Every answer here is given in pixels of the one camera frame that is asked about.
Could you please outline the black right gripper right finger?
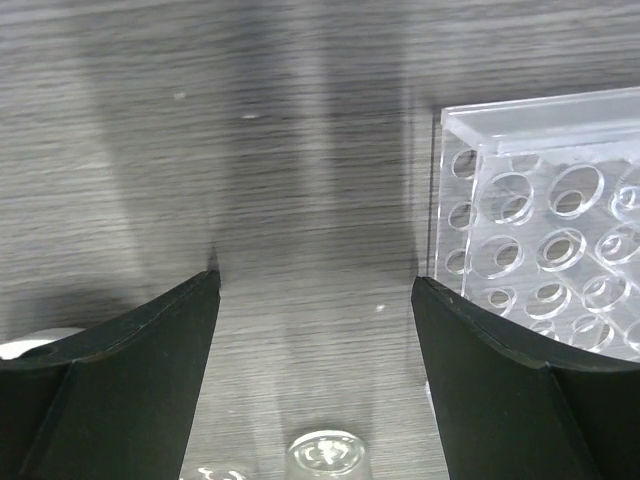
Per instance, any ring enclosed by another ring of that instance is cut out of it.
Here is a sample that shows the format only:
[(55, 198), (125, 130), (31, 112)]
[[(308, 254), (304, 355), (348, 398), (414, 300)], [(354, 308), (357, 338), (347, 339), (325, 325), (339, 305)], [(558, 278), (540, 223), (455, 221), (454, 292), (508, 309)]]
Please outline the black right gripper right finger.
[(635, 479), (639, 366), (552, 340), (429, 277), (411, 302), (453, 479)]

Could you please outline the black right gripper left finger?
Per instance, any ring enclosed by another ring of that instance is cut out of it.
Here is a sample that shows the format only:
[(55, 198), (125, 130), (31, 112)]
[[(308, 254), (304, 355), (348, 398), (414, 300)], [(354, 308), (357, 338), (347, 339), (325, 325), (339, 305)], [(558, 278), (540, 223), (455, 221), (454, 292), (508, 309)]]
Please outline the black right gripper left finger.
[(5, 479), (175, 479), (220, 305), (203, 271), (156, 299), (1, 364)]

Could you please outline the clear glass beaker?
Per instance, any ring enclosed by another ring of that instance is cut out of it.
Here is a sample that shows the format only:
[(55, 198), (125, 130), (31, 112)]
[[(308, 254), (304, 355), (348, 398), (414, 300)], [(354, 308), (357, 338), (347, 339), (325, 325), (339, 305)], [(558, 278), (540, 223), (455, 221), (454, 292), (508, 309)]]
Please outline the clear glass beaker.
[(249, 480), (246, 472), (229, 466), (199, 466), (183, 470), (179, 480)]

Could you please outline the small clear glass bottle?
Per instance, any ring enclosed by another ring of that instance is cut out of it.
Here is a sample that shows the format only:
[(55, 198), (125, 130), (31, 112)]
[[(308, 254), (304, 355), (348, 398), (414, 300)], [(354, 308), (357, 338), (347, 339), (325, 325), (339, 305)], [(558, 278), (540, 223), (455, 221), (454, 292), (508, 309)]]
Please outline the small clear glass bottle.
[(341, 430), (319, 430), (292, 442), (285, 456), (286, 480), (372, 480), (365, 443)]

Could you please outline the clear test tube rack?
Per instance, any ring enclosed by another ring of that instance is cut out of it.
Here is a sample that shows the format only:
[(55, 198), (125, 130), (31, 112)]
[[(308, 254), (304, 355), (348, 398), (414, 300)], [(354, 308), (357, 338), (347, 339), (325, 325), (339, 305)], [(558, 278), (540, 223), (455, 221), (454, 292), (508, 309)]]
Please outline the clear test tube rack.
[(639, 358), (639, 91), (447, 107), (433, 274), (591, 353)]

